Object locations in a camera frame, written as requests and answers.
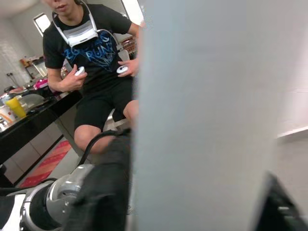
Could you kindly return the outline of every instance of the red rug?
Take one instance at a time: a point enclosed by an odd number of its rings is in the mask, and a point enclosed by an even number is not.
[[[71,148],[72,147],[68,141],[59,143],[58,146],[48,154],[47,158],[45,158],[45,160],[31,173],[31,175],[25,179],[20,187],[33,187],[46,179]]]

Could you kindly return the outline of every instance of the vr headset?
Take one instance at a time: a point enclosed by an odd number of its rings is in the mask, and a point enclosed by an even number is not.
[[[64,39],[64,41],[72,48],[76,45],[79,45],[81,43],[84,43],[86,41],[89,41],[93,38],[98,38],[98,33],[100,31],[103,31],[104,29],[98,30],[95,24],[95,21],[93,19],[93,16],[91,14],[91,11],[87,4],[83,0],[79,0],[82,5],[85,6],[85,8],[88,11],[89,14],[89,21],[85,22],[84,24],[70,29],[70,30],[64,30],[62,31],[61,28],[56,24],[55,18],[58,17],[58,15],[55,12],[52,12],[52,22],[55,25],[56,29]],[[108,32],[115,40],[116,42],[116,48],[118,50],[118,55],[123,61],[129,60],[129,54],[128,51],[123,48],[122,45],[120,45],[117,41],[117,39],[111,34],[108,30],[104,30]]]

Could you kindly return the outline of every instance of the ceiling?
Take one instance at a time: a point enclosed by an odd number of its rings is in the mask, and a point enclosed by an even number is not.
[[[0,18],[12,17],[39,2],[39,0],[0,0]]]

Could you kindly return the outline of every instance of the leg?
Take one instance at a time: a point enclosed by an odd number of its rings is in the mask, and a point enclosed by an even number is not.
[[[107,92],[98,92],[91,96],[86,96],[78,104],[74,140],[81,150],[85,151],[89,142],[101,133],[112,108],[109,104]],[[91,153],[101,154],[112,139],[112,136],[101,138],[94,144]]]
[[[125,79],[112,91],[112,98],[115,108],[134,126],[139,113],[138,100],[132,100],[132,80]]]
[[[139,105],[138,100],[130,101],[124,108],[123,114],[130,121],[130,124],[134,127],[135,121],[138,117]]]
[[[90,141],[98,134],[100,134],[101,129],[94,127],[92,125],[81,125],[79,126],[74,133],[75,143],[83,151],[86,150],[86,147]],[[109,142],[113,140],[113,136],[106,136],[98,140],[92,147],[92,154],[100,154],[108,146]]]

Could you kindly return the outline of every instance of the white pillar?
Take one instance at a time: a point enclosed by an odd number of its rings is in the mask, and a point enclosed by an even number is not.
[[[139,231],[247,231],[305,0],[152,0],[136,139]]]

